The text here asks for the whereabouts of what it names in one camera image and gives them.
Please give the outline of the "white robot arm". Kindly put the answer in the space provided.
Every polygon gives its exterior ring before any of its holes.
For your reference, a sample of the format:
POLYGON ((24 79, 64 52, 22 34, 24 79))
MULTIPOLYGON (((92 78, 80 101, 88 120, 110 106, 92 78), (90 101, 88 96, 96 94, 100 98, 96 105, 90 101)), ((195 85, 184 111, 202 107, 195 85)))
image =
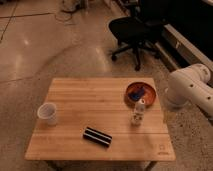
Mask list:
POLYGON ((180 109, 187 102, 194 103, 206 113, 213 122, 213 88, 208 85, 211 78, 209 68, 197 63, 177 69, 168 76, 165 89, 165 103, 170 110, 180 109))

